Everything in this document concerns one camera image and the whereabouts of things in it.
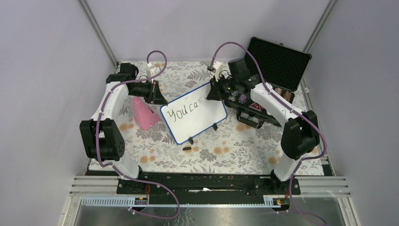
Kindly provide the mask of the blue framed whiteboard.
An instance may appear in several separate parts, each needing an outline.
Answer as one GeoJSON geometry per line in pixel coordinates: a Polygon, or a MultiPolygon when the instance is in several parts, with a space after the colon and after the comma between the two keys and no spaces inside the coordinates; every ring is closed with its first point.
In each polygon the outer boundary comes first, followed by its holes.
{"type": "Polygon", "coordinates": [[[210,89],[210,83],[205,83],[160,107],[160,113],[178,145],[227,118],[222,101],[198,101],[206,98],[210,89]]]}

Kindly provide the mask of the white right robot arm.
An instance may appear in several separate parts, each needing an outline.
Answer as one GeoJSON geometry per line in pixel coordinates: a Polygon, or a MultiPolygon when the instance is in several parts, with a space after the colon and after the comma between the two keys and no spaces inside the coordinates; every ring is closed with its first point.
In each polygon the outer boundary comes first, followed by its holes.
{"type": "Polygon", "coordinates": [[[243,65],[230,76],[221,74],[221,64],[212,60],[207,67],[212,74],[211,90],[207,100],[224,101],[232,94],[248,94],[250,100],[263,107],[282,127],[280,146],[283,154],[281,162],[271,172],[270,188],[276,194],[288,189],[288,180],[298,170],[305,155],[320,144],[321,134],[315,112],[302,111],[280,96],[258,70],[251,74],[243,65]]]}

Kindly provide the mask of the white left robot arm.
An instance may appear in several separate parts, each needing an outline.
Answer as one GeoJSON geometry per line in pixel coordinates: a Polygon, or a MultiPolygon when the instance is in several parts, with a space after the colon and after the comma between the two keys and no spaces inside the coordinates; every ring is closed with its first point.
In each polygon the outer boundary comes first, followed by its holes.
{"type": "Polygon", "coordinates": [[[112,167],[128,181],[128,188],[139,194],[145,190],[146,181],[139,176],[140,166],[130,163],[123,155],[125,140],[116,119],[127,96],[142,97],[152,105],[166,105],[159,82],[152,78],[137,78],[138,67],[123,62],[119,71],[106,79],[106,91],[102,101],[89,120],[81,121],[80,133],[88,158],[95,159],[101,167],[112,167]]]}

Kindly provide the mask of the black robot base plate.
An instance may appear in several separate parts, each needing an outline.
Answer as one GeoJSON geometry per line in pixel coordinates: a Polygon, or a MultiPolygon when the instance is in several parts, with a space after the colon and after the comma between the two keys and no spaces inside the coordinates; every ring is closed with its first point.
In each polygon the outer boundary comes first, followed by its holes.
{"type": "Polygon", "coordinates": [[[140,182],[118,180],[117,194],[143,195],[153,205],[263,204],[263,196],[288,194],[288,182],[268,175],[140,172],[140,182]]]}

